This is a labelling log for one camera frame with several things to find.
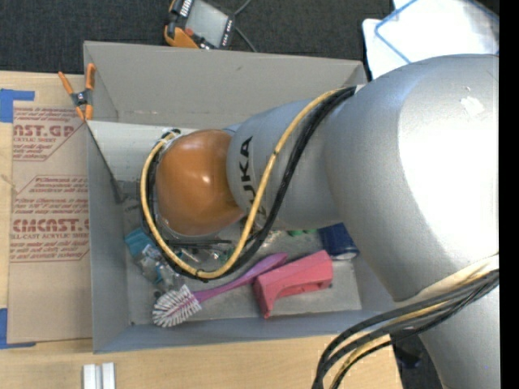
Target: white object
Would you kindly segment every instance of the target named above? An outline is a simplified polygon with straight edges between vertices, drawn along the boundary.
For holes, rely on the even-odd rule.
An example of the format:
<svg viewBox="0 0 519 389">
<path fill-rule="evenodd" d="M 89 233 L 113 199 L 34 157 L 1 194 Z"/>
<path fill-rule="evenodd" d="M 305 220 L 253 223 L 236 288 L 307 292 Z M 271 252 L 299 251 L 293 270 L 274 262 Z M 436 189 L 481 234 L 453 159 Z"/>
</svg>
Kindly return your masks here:
<svg viewBox="0 0 519 389">
<path fill-rule="evenodd" d="M 115 364 L 84 365 L 82 389 L 115 389 Z"/>
<path fill-rule="evenodd" d="M 474 0 L 411 0 L 377 24 L 375 34 L 408 63 L 499 52 L 499 19 Z"/>
<path fill-rule="evenodd" d="M 403 7 L 411 0 L 393 0 L 396 9 Z M 367 65 L 373 79 L 404 66 L 407 62 L 384 43 L 376 34 L 375 28 L 380 19 L 365 19 L 362 22 L 362 33 L 366 46 Z"/>
</svg>

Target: blue tape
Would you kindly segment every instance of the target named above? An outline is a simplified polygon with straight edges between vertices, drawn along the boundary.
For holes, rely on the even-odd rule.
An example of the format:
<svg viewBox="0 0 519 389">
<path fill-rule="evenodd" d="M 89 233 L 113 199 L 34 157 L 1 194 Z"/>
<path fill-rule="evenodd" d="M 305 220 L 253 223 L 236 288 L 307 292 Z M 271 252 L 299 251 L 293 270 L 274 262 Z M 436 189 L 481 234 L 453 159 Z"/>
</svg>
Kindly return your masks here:
<svg viewBox="0 0 519 389">
<path fill-rule="evenodd" d="M 34 343 L 7 344 L 7 308 L 0 309 L 0 350 L 3 348 L 31 347 Z"/>
<path fill-rule="evenodd" d="M 13 104 L 16 100 L 34 100 L 34 91 L 0 89 L 0 122 L 13 122 Z"/>
</svg>

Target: cardboard sheet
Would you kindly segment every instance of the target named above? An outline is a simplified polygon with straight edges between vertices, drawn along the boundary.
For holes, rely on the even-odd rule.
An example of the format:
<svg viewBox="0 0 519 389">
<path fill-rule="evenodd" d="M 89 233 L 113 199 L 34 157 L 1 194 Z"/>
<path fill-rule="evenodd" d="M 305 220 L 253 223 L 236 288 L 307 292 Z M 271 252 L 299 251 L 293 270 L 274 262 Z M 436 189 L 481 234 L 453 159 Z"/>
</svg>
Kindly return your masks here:
<svg viewBox="0 0 519 389">
<path fill-rule="evenodd" d="M 82 76 L 70 81 L 84 89 Z M 7 342 L 89 337 L 86 126 L 57 75 L 2 73 L 0 88 L 34 92 L 3 123 L 12 136 Z"/>
</svg>

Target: orange clamp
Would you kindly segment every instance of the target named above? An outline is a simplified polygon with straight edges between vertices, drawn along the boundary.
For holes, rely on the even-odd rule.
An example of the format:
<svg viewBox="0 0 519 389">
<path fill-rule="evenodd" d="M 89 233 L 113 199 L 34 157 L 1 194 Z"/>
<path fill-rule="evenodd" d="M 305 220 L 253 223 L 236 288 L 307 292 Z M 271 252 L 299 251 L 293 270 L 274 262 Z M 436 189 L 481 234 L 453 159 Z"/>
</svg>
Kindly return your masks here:
<svg viewBox="0 0 519 389">
<path fill-rule="evenodd" d="M 74 92 L 71 83 L 66 78 L 65 74 L 61 71 L 58 72 L 58 76 L 62 81 L 66 93 L 71 96 L 72 101 L 74 102 L 76 113 L 83 121 L 91 120 L 93 117 L 93 106 L 90 98 L 96 85 L 96 71 L 96 66 L 93 63 L 89 63 L 87 66 L 85 89 L 82 92 Z"/>
</svg>

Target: pink handle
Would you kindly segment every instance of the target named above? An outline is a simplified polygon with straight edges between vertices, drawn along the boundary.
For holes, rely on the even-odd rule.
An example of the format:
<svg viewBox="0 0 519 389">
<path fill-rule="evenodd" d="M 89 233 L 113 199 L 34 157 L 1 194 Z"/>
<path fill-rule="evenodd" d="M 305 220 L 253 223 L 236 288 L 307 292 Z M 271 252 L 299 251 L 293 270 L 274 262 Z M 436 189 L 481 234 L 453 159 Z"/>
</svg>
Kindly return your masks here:
<svg viewBox="0 0 519 389">
<path fill-rule="evenodd" d="M 261 259 L 249 271 L 236 280 L 230 281 L 229 283 L 223 284 L 219 287 L 215 287 L 214 289 L 195 291 L 193 294 L 195 294 L 198 302 L 202 302 L 219 294 L 225 293 L 226 291 L 230 291 L 231 289 L 235 289 L 247 284 L 252 284 L 257 276 L 283 265 L 287 258 L 288 254 L 286 252 L 279 252 L 277 254 L 269 255 L 268 257 Z"/>
</svg>

